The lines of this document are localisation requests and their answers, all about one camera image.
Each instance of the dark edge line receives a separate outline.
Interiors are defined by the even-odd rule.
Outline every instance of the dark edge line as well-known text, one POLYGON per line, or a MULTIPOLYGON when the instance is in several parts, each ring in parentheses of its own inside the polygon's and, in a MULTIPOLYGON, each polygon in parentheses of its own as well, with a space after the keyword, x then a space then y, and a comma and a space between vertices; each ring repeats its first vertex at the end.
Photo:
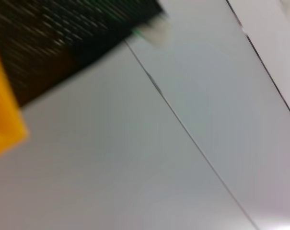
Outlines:
MULTIPOLYGON (((238 18, 237 14, 235 13, 235 11, 234 11, 232 5, 229 3, 229 0, 226 0, 226 1, 227 1, 227 3, 228 3, 228 5, 229 5, 229 7, 230 7, 230 9, 231 9, 231 11, 232 11, 232 13, 234 14, 234 16, 235 16, 237 22, 239 23, 240 27, 241 27, 241 28, 244 28, 243 25, 242 25, 242 23, 241 23, 241 21, 240 21, 240 19, 238 18)), ((259 60, 260 60, 260 62, 261 62, 261 64, 262 64, 262 66, 264 67, 266 73, 268 74, 269 78, 271 79, 271 81, 273 82, 275 88, 277 89, 277 91, 278 91, 280 97, 282 98, 284 104, 286 105, 286 107, 288 108, 288 110, 289 110, 289 112, 290 112, 290 107, 289 107, 288 103, 287 103, 286 100, 284 99, 284 97, 283 97, 282 93, 280 92, 278 86, 276 85, 275 81, 273 80, 272 76, 270 75, 270 73, 269 73, 268 69, 266 68, 266 66, 265 66, 265 64, 264 64, 264 62, 263 62, 263 60, 261 59, 259 53, 258 53, 257 50, 255 49, 254 44, 252 43, 251 39, 249 38, 248 34, 245 32, 244 29, 243 29, 243 32, 244 32, 245 36, 247 37, 249 43, 251 44, 251 47, 254 49, 255 54, 258 56, 258 58, 259 58, 259 60)))
POLYGON ((213 173, 215 174, 215 176, 217 177, 217 179, 221 182, 222 186, 226 189, 226 191, 228 192, 228 194, 230 195, 230 197, 233 199, 233 201, 235 202, 235 204, 242 211, 243 215, 249 220, 249 222, 251 223, 251 225, 254 227, 255 230, 261 230, 257 226, 257 224, 254 222, 254 220, 250 217, 250 215, 247 213, 247 211, 245 211, 244 207, 240 204, 240 202, 238 201, 238 199, 234 196, 233 192, 226 185, 226 183, 224 182, 224 180, 222 179, 222 177, 219 175, 219 173, 217 172, 217 170, 214 168, 214 166, 210 162, 210 160, 206 157, 205 153, 202 151, 202 149, 200 148, 200 146, 197 144, 197 142, 195 141, 195 139, 192 137, 191 133, 188 131, 188 129, 184 125, 183 121, 180 119, 179 115, 175 112, 175 110, 173 109, 173 107, 170 105, 169 101, 162 94, 162 91, 160 90, 160 88, 158 87, 158 85, 156 84, 156 82, 154 81, 154 79, 152 78, 152 76, 145 69, 144 65, 142 64, 142 62, 140 61, 140 59, 137 57, 137 55, 135 54, 135 52, 133 51, 133 49, 130 47, 130 45, 128 44, 128 42, 125 41, 125 43, 128 46, 128 48, 131 51, 131 53, 134 56, 134 58, 136 59, 136 61, 139 63, 139 65, 141 66, 141 68, 144 70, 144 72, 149 77, 150 81, 153 83, 154 87, 157 89, 157 91, 159 92, 159 94, 161 95, 161 97, 164 99, 164 101, 166 102, 166 104, 168 105, 168 107, 170 108, 170 110, 173 112, 175 118, 179 121, 179 123, 182 126, 182 128, 184 129, 184 131, 187 133, 187 135, 192 140, 192 142, 194 143, 194 145, 200 151, 200 154, 202 155, 202 157, 204 158, 204 160, 207 162, 207 164, 209 165, 209 167, 213 170, 213 173))

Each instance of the yellow object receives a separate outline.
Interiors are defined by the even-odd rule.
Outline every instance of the yellow object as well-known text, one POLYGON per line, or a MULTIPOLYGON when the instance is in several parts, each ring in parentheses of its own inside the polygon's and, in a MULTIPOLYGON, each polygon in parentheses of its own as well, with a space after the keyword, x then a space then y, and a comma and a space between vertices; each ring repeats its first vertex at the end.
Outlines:
POLYGON ((0 154, 25 137, 18 105, 0 63, 0 154))

